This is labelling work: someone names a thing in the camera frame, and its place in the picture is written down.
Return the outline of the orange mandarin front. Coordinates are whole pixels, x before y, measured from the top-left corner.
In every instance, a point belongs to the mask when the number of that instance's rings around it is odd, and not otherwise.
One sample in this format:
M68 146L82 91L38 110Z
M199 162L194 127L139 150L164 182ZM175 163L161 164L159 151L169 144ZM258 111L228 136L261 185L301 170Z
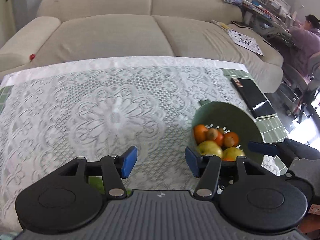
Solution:
M236 147L239 145L239 136L234 132L224 134L223 144L226 148Z

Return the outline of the white lace tablecloth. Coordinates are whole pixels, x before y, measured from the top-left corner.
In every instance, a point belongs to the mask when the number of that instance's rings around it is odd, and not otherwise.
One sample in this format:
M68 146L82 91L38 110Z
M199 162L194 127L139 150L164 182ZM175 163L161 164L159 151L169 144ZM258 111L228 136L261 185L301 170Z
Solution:
M199 101L247 110L231 77L243 64L189 57L112 57L7 75L1 83L1 231L20 231L17 195L75 157L138 150L129 189L193 190L184 159Z

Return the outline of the green cucumber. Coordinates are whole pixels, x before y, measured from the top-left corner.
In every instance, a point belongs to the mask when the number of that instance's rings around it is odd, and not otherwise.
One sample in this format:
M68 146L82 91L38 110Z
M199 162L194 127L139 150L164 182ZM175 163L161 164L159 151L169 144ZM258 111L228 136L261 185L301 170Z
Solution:
M92 188L98 190L101 194L106 194L105 185L102 177L89 176L88 184ZM131 190L126 190L124 187L117 187L117 186L108 190L108 194L112 197L130 196L131 193L132 193Z

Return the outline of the papers on sofa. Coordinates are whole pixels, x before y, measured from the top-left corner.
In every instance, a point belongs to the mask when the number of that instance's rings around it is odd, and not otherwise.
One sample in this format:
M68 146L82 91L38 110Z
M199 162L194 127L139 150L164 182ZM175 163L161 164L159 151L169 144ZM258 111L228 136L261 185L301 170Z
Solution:
M211 20L211 22L223 29L236 45L246 48L255 54L264 56L255 38L239 33L222 22L217 22L216 20Z

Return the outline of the grey office chair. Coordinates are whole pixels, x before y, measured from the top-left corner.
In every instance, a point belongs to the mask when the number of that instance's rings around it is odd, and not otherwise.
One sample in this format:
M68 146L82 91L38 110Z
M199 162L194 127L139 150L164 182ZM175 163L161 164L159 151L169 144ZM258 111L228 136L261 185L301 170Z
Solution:
M277 90L287 115L294 116L298 123L303 117L312 117L319 123L319 116L312 107L312 102L319 92L319 53L308 59L308 77L303 77L295 68L285 64L283 66L283 80Z

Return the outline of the yellow apple in bowl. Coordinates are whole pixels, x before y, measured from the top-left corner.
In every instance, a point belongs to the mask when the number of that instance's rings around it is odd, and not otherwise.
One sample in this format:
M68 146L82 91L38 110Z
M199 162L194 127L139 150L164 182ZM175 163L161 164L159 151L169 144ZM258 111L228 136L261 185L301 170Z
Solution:
M200 143L197 147L199 154L201 155L215 155L223 158L222 148L214 141L204 141Z

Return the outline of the cluttered desk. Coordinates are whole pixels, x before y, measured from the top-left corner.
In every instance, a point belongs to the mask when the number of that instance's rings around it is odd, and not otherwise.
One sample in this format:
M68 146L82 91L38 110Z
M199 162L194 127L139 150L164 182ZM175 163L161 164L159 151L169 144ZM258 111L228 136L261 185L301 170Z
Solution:
M295 19L284 0L242 0L243 22L268 41L295 44L289 28Z

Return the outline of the orange mandarin back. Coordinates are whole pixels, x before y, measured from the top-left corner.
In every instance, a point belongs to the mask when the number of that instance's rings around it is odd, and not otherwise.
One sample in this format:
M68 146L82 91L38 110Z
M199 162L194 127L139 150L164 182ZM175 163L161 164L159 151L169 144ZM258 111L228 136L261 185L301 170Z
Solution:
M193 127L194 138L198 145L206 141L207 131L208 131L208 128L203 124L196 125Z

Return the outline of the beige sofa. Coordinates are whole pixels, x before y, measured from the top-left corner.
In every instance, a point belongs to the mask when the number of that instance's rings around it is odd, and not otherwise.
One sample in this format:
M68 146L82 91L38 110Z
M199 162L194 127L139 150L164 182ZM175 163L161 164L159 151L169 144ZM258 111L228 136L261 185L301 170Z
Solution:
M211 20L255 38L264 56L236 45ZM104 57L196 57L243 64L273 93L283 57L241 20L240 8L223 0L42 0L36 18L1 48L1 76Z

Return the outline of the small red ball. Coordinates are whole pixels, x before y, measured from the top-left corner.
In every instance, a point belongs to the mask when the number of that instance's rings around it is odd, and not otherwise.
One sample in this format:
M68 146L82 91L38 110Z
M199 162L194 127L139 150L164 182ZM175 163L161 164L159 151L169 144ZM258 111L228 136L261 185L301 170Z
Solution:
M34 58L35 58L35 54L31 54L31 55L29 56L29 60L30 60L30 61L33 61Z

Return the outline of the orange fruit in bowl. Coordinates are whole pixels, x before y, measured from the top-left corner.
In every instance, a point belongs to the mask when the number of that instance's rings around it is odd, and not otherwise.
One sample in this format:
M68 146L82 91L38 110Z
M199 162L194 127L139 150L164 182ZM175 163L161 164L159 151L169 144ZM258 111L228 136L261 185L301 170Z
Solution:
M222 147L222 146L223 146L223 141L224 141L224 136L223 136L223 134L222 134L220 131L216 130L214 142L215 142L219 147Z

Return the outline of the black notebook on table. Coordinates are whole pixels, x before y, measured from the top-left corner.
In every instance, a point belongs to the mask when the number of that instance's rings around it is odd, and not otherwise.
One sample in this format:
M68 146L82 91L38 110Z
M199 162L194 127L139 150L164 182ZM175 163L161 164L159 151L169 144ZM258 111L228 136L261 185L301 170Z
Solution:
M241 95L255 119L276 115L271 103L253 80L231 78L231 83Z

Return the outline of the person in purple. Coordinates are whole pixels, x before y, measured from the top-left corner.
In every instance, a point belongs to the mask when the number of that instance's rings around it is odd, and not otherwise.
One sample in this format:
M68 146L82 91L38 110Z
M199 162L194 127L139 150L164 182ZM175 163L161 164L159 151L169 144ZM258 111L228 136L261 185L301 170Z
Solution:
M319 52L319 19L314 15L307 15L303 26L292 26L289 33L295 47L289 48L286 62L303 77L307 77L308 60Z

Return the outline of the orange mandarin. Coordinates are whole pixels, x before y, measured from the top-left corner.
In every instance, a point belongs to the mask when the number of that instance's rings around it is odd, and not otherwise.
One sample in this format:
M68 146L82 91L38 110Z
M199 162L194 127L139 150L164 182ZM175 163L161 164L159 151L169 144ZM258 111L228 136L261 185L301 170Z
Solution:
M226 148L236 147L239 145L239 136L234 132L224 134L223 144Z
M207 131L208 131L208 128L203 124L196 125L193 127L194 138L198 145L206 141Z

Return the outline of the green plastic colander bowl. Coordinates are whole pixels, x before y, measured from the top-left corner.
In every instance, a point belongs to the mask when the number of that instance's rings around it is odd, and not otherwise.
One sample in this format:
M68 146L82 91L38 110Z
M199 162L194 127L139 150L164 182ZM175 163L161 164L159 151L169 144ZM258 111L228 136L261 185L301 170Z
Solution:
M244 154L261 165L264 155L252 152L248 149L248 143L263 142L255 121L242 109L226 102L201 100L199 101L200 108L196 111L192 126L205 125L213 128L227 128L239 136L240 148Z

